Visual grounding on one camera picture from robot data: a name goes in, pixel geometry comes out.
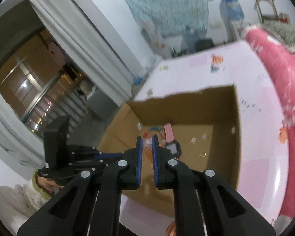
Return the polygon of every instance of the orange object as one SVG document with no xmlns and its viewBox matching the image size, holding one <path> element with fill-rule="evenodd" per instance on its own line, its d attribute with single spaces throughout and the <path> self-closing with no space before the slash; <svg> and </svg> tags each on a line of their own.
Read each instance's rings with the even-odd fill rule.
<svg viewBox="0 0 295 236">
<path fill-rule="evenodd" d="M 145 131 L 143 134 L 142 134 L 142 138 L 148 138 L 148 135 L 150 134 L 150 132 L 148 131 Z"/>
<path fill-rule="evenodd" d="M 280 18 L 279 21 L 284 22 L 284 23 L 287 23 L 287 18 Z"/>
<path fill-rule="evenodd" d="M 224 61 L 223 57 L 215 56 L 215 54 L 212 54 L 211 57 L 212 57 L 212 62 L 211 62 L 212 65 L 218 65 L 223 63 Z"/>
<path fill-rule="evenodd" d="M 173 221 L 166 229 L 166 236 L 176 236 L 176 222 Z"/>
<path fill-rule="evenodd" d="M 286 140 L 288 139 L 287 129 L 286 126 L 283 126 L 280 128 L 279 133 L 279 140 L 281 144 L 284 144 Z"/>
<path fill-rule="evenodd" d="M 152 147 L 143 147 L 145 155 L 148 157 L 150 162 L 153 162 L 153 152 Z"/>
</svg>

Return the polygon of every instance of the light blue cloth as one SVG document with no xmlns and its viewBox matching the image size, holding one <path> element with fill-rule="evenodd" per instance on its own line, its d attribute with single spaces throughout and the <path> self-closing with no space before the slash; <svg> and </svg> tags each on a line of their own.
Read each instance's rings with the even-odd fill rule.
<svg viewBox="0 0 295 236">
<path fill-rule="evenodd" d="M 208 1 L 211 0 L 125 0 L 140 25 L 151 19 L 163 36 L 178 35 L 191 29 L 206 31 Z"/>
</svg>

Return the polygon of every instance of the floor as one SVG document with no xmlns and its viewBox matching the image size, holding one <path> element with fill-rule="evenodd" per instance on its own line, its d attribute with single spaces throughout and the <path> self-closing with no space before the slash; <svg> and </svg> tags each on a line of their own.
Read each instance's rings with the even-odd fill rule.
<svg viewBox="0 0 295 236">
<path fill-rule="evenodd" d="M 119 108 L 116 109 L 106 120 L 100 120 L 89 112 L 82 118 L 78 126 L 74 128 L 67 144 L 97 147 L 107 127 L 110 125 L 118 111 Z"/>
</svg>

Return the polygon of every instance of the red blanket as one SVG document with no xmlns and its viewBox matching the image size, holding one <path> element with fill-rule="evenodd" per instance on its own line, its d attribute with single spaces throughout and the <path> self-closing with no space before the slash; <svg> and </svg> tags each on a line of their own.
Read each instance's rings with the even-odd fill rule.
<svg viewBox="0 0 295 236">
<path fill-rule="evenodd" d="M 295 217 L 295 54 L 268 33 L 250 29 L 245 39 L 260 57 L 277 90 L 284 111 L 279 139 L 289 141 L 289 175 L 280 215 Z"/>
</svg>

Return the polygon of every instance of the bottle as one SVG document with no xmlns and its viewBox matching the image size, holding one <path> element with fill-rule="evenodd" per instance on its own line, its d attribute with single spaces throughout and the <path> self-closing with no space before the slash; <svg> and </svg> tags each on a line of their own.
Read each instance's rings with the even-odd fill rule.
<svg viewBox="0 0 295 236">
<path fill-rule="evenodd" d="M 187 51 L 189 54 L 196 52 L 195 44 L 201 39 L 201 33 L 201 31 L 193 30 L 190 26 L 186 25 L 186 30 L 183 34 L 183 42 L 187 44 Z"/>
<path fill-rule="evenodd" d="M 152 139 L 143 139 L 143 151 L 150 162 L 153 162 L 153 152 L 152 152 Z"/>
<path fill-rule="evenodd" d="M 171 47 L 171 57 L 177 57 L 177 52 L 176 52 L 176 50 L 175 50 L 175 48 L 172 46 Z"/>
</svg>

